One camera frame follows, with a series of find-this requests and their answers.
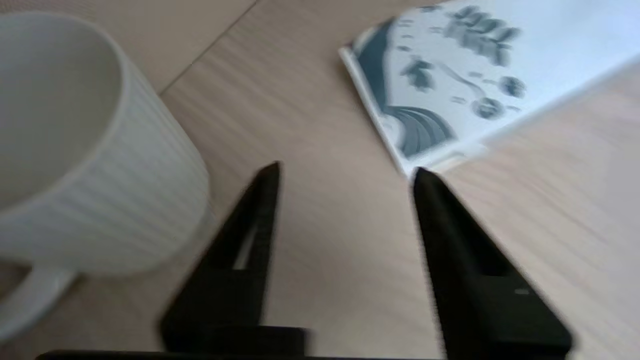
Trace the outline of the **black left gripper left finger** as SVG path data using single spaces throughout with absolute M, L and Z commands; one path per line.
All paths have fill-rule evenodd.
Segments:
M 261 168 L 160 320 L 170 353 L 306 353 L 307 331 L 261 323 L 281 163 Z

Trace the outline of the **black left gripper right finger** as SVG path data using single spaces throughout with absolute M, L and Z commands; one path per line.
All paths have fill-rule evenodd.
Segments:
M 565 360 L 573 336 L 434 172 L 414 174 L 425 269 L 448 360 Z

